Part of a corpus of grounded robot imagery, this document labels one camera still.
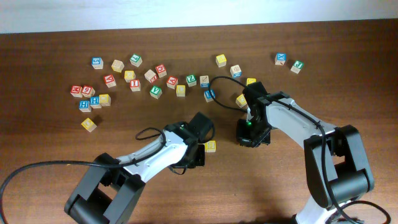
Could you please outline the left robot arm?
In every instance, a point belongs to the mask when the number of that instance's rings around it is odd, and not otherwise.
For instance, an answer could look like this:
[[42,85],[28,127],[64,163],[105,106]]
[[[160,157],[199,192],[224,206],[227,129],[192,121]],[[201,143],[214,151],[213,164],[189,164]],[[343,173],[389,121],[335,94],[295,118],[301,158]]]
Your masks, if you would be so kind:
[[198,112],[188,123],[166,125],[136,152],[118,158],[99,155],[67,200],[65,213],[77,223],[128,223],[146,183],[160,171],[204,165],[203,143],[213,128]]

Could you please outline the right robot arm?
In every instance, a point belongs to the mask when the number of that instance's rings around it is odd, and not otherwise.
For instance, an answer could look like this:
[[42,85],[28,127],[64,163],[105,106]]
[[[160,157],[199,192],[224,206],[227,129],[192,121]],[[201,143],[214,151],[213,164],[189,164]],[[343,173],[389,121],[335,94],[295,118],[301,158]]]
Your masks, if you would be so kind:
[[239,119],[240,145],[270,144],[271,130],[279,129],[305,154],[310,198],[292,223],[344,223],[334,203],[344,207],[374,188],[374,177],[358,130],[337,127],[303,110],[283,92],[270,94],[261,82],[243,90],[247,118]]

